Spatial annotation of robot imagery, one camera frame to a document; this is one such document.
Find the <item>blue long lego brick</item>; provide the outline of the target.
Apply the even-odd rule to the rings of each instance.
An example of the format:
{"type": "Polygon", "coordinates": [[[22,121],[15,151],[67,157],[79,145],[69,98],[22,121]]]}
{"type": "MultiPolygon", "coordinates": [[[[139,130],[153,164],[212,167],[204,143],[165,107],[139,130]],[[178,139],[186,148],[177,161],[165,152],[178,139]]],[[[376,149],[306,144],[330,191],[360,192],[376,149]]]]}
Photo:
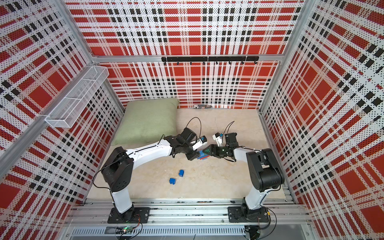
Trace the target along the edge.
{"type": "Polygon", "coordinates": [[[199,154],[200,154],[200,156],[198,157],[198,159],[203,157],[203,156],[207,156],[203,151],[199,151],[199,154]]]}

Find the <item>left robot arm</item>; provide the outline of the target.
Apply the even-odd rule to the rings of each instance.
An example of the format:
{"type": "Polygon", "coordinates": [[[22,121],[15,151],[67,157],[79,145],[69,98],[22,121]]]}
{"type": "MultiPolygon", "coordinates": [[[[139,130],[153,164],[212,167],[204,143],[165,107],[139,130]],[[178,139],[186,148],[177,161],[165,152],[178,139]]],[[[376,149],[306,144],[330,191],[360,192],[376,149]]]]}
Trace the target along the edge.
{"type": "Polygon", "coordinates": [[[144,147],[128,150],[115,148],[101,168],[101,173],[108,184],[117,212],[124,215],[134,209],[128,185],[136,168],[153,160],[174,157],[177,154],[185,154],[187,159],[192,161],[200,156],[198,149],[206,144],[205,136],[199,137],[191,129],[184,128],[181,134],[162,137],[144,147]]]}

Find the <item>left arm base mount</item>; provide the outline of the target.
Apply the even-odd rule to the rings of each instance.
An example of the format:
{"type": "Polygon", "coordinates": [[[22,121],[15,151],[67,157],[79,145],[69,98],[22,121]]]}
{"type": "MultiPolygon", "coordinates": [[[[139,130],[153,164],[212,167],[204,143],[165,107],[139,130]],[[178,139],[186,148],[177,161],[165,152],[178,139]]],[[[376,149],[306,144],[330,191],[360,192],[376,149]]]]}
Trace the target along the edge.
{"type": "Polygon", "coordinates": [[[114,205],[108,218],[108,224],[125,224],[136,221],[146,224],[149,219],[150,210],[151,208],[148,207],[135,208],[134,205],[132,205],[127,211],[120,213],[114,205]]]}

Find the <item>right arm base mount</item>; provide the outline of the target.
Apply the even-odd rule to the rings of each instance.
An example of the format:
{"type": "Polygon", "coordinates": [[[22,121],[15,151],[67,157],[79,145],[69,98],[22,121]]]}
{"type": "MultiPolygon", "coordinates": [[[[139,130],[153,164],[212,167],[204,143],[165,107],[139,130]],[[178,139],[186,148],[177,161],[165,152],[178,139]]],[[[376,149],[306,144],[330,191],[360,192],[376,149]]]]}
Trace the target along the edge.
{"type": "Polygon", "coordinates": [[[270,221],[267,208],[250,210],[246,204],[240,207],[228,207],[228,217],[230,223],[268,223],[270,221]]]}

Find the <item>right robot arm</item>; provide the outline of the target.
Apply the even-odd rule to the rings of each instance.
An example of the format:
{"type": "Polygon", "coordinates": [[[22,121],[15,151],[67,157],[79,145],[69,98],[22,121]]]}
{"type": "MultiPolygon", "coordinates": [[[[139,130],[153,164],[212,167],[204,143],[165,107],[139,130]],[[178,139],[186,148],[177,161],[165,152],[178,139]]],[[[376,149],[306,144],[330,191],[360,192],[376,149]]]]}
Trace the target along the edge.
{"type": "Polygon", "coordinates": [[[211,144],[203,153],[228,162],[248,164],[253,187],[244,198],[242,210],[245,214],[255,213],[263,208],[263,203],[270,192],[277,191],[285,182],[284,174],[271,149],[251,149],[240,146],[237,133],[223,135],[225,144],[211,144]]]}

